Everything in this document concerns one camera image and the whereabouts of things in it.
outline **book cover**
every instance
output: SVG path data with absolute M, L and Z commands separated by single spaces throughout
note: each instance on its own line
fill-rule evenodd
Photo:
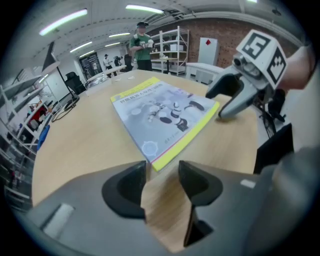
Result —
M 219 108 L 217 101 L 188 93 L 156 77 L 110 100 L 155 171 L 179 154 Z

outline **storage box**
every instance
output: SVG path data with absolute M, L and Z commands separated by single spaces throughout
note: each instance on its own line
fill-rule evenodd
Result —
M 183 51 L 184 46 L 179 44 L 179 51 Z M 170 44 L 170 51 L 178 51 L 178 44 Z

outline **man in green shirt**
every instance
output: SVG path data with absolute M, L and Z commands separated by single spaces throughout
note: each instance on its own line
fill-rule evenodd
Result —
M 130 40 L 129 49 L 135 51 L 134 57 L 138 64 L 139 70 L 152 71 L 152 63 L 150 58 L 150 51 L 154 47 L 150 36 L 145 34 L 147 22 L 139 22 L 136 25 L 137 32 Z

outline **white table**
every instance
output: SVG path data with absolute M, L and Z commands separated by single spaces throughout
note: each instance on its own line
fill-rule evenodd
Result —
M 209 73 L 212 74 L 212 80 L 215 79 L 217 74 L 219 74 L 224 69 L 222 67 L 213 66 L 205 63 L 197 63 L 197 62 L 187 62 L 186 64 L 186 75 L 185 78 L 190 80 L 191 69 L 195 69 L 196 71 L 200 71 L 200 76 L 198 78 L 198 82 L 201 83 L 202 74 Z
M 111 73 L 113 73 L 113 72 L 117 72 L 117 71 L 120 71 L 120 70 L 122 70 L 122 69 L 125 69 L 126 67 L 127 67 L 127 65 L 122 65 L 122 66 L 113 67 L 113 68 L 111 68 L 111 69 L 107 69 L 107 70 L 105 70 L 105 71 L 103 71 L 103 72 L 101 72 L 101 73 L 99 73 L 99 74 L 94 75 L 93 77 L 90 77 L 90 78 L 87 80 L 87 82 L 91 82 L 91 81 L 95 80 L 96 78 L 100 77 L 102 74 L 108 75 L 108 74 L 111 74 Z

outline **green shirt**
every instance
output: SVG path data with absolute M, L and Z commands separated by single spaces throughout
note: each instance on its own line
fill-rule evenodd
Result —
M 143 36 L 137 34 L 138 38 L 140 39 L 139 45 L 142 45 L 142 42 L 144 42 L 145 44 L 148 44 L 148 41 L 150 40 L 150 36 L 144 34 Z M 138 44 L 135 44 L 135 38 L 132 37 L 130 40 L 130 46 L 134 47 L 134 46 L 138 46 Z M 150 60 L 150 48 L 145 48 L 145 49 L 141 49 L 141 50 L 137 50 L 134 53 L 134 57 L 137 61 L 145 61 L 145 60 Z

